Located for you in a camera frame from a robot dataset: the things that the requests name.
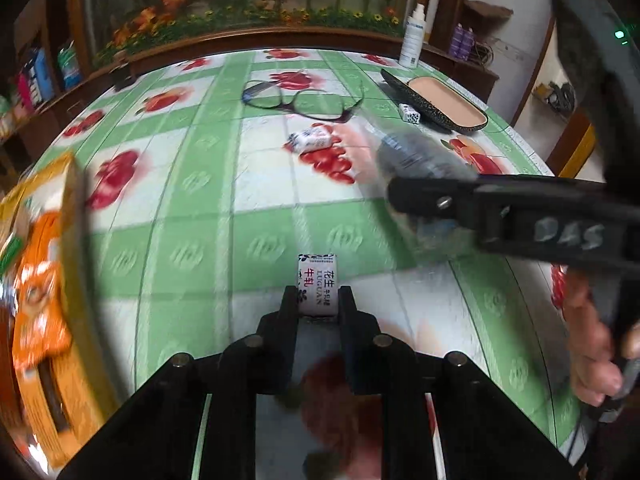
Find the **human hand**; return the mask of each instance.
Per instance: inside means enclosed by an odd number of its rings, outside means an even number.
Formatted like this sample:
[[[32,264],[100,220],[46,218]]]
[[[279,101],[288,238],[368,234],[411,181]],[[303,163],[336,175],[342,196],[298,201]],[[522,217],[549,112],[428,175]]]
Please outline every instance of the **human hand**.
[[[615,348],[608,327],[598,318],[587,277],[569,269],[562,313],[569,328],[571,386],[575,395],[592,406],[602,404],[622,387],[622,373],[611,362]],[[640,323],[622,341],[622,357],[640,357]]]

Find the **metal bolt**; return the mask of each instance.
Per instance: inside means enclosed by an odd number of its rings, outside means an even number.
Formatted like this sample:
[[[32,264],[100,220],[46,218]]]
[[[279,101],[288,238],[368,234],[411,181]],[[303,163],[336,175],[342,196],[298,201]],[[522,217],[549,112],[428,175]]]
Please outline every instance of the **metal bolt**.
[[[388,336],[387,334],[378,334],[377,336],[375,336],[375,338],[373,338],[373,344],[380,348],[391,346],[391,343],[393,341],[394,340],[391,339],[391,336]]]
[[[466,355],[462,352],[449,352],[447,359],[454,366],[466,365]]]
[[[262,336],[258,334],[251,334],[244,338],[244,344],[249,348],[260,348],[264,343]]]
[[[447,209],[453,203],[453,199],[450,196],[441,196],[436,200],[436,206],[440,210]]]
[[[182,368],[183,366],[189,364],[189,362],[191,362],[191,359],[193,358],[190,354],[187,354],[187,352],[178,352],[171,357],[171,366]]]

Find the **checkered tablecloth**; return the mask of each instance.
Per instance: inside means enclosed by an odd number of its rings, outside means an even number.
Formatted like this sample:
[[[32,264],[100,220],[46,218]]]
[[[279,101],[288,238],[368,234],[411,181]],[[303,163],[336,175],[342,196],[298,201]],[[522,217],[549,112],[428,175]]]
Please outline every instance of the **checkered tablecloth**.
[[[329,179],[283,149],[288,133],[314,121],[246,107],[239,97],[248,80],[305,69],[312,88],[346,99],[363,88],[369,114],[401,121],[377,85],[380,68],[405,81],[431,75],[486,111],[488,126],[472,138],[504,172],[548,168],[486,104],[426,64],[408,70],[353,52],[293,52],[219,54],[110,89],[72,126],[96,110],[104,118],[63,132],[37,164],[71,149],[85,168],[95,198],[88,241],[98,318],[127,393],[175,352],[205,356],[254,332],[296,282],[298,253],[336,253],[341,282],[383,330],[419,351],[465,352],[564,444],[578,403],[563,383],[564,327],[550,301],[549,266],[477,254],[418,267],[379,191]],[[340,134],[355,162],[370,158],[363,120]],[[351,174],[358,179],[357,164]]]

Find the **eyeglass frame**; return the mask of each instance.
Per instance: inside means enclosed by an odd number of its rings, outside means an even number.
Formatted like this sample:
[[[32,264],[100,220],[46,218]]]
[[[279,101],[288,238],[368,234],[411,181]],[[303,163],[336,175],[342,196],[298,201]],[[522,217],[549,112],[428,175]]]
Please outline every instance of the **eyeglass frame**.
[[[307,114],[303,114],[300,113],[299,111],[296,110],[295,107],[295,101],[296,98],[302,93],[302,92],[307,92],[308,90],[314,90],[314,89],[305,89],[305,90],[298,90],[294,95],[293,95],[293,99],[289,102],[289,103],[285,103],[284,102],[284,95],[282,94],[282,92],[280,91],[280,87],[278,86],[279,83],[282,83],[284,81],[286,81],[287,79],[284,79],[283,81],[261,81],[258,84],[251,86],[249,88],[245,88],[242,91],[242,96],[241,96],[241,101],[248,106],[251,106],[253,108],[258,108],[259,110],[282,110],[284,112],[289,112],[292,114],[296,114],[302,117],[306,117],[307,119],[315,119],[318,121],[327,121],[329,123],[338,123],[338,124],[344,124],[349,122],[349,120],[351,120],[351,118],[353,117],[354,113],[356,112],[356,110],[360,107],[360,105],[362,104],[362,102],[364,101],[364,86],[362,85],[362,83],[360,84],[360,90],[362,91],[362,97],[357,100],[353,105],[351,105],[348,108],[343,108],[342,110],[342,114],[337,118],[337,119],[327,119],[327,118],[322,118],[322,117],[317,117],[317,116],[311,116],[311,115],[307,115]],[[275,106],[257,106],[255,104],[251,104],[251,100],[254,99],[260,92],[264,92],[265,90],[276,86],[278,88],[278,91],[280,92],[280,103],[275,105]],[[330,92],[326,92],[327,95],[337,95],[337,94],[331,94]]]

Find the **white bottle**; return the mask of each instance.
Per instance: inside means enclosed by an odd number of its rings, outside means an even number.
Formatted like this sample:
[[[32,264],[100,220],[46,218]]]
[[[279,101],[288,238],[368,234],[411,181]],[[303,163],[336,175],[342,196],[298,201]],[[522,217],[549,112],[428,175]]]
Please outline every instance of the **white bottle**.
[[[406,19],[404,41],[400,51],[400,64],[407,68],[418,66],[424,41],[424,5],[418,4],[412,16]]]

